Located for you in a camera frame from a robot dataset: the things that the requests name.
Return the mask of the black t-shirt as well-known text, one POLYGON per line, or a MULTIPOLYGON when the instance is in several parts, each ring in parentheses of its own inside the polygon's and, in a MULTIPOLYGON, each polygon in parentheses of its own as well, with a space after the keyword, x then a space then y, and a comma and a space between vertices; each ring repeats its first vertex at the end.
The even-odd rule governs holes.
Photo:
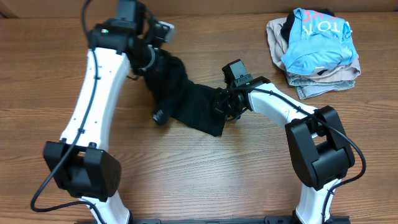
POLYGON ((189 80, 178 57, 161 50, 155 67, 144 75, 144 80, 156 102, 152 118, 159 126, 173 118, 214 137, 222 135, 224 116, 212 110, 215 96, 221 90, 189 80))

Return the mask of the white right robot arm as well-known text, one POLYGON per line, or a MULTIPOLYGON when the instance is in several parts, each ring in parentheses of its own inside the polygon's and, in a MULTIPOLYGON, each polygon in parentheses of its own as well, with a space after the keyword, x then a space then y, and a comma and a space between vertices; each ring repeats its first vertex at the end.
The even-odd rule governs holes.
POLYGON ((270 80, 253 78, 240 59, 225 65, 222 72, 226 88, 217 94, 214 112, 232 121, 249 110, 284 128, 292 167, 302 183, 292 214, 268 216, 265 223, 349 223, 349 217, 330 213, 335 190, 355 163, 336 110, 294 100, 270 80))

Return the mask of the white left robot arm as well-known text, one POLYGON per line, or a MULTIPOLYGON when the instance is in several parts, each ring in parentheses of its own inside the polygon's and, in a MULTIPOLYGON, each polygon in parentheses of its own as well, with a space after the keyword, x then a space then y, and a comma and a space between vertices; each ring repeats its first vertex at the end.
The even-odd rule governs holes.
POLYGON ((119 196, 121 165, 111 156, 109 132, 125 79, 147 75, 158 64, 160 47, 174 36, 137 0, 120 0, 114 18, 85 30, 86 75, 74 112, 59 141, 46 142, 49 179, 85 205, 96 223, 132 223, 119 196))

